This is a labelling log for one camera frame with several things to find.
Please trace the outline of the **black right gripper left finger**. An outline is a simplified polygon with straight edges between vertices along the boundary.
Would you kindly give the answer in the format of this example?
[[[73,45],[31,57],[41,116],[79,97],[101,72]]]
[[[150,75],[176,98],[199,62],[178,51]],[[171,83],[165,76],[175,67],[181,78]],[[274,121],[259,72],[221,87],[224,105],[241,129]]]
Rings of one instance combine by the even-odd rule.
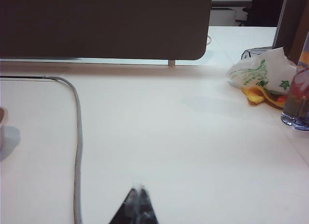
[[[136,216],[138,192],[131,188],[110,224],[132,224]]]

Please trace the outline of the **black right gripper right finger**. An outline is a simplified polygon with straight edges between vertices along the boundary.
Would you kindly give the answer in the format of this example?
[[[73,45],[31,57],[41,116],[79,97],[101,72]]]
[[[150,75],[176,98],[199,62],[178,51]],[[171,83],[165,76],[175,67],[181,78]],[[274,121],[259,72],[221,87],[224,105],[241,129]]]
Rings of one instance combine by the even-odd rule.
[[[141,188],[139,195],[138,223],[158,224],[149,193],[144,187]]]

